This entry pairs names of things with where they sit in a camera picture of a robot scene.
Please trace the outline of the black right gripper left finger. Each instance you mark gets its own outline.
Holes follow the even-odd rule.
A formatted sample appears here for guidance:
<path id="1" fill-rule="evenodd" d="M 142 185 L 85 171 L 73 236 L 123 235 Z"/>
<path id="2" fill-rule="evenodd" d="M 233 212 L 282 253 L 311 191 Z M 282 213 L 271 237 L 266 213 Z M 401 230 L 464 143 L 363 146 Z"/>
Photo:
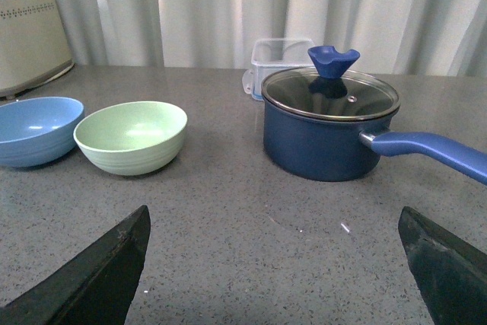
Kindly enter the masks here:
<path id="1" fill-rule="evenodd" d="M 123 324 L 145 265 L 146 205 L 2 307 L 3 324 Z"/>

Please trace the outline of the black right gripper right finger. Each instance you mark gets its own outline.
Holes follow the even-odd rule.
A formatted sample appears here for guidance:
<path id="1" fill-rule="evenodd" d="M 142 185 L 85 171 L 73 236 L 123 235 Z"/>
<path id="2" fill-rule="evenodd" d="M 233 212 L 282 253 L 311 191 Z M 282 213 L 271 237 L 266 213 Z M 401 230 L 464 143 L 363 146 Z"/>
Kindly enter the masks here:
<path id="1" fill-rule="evenodd" d="M 435 324 L 486 323 L 486 254 L 411 207 L 398 231 Z"/>

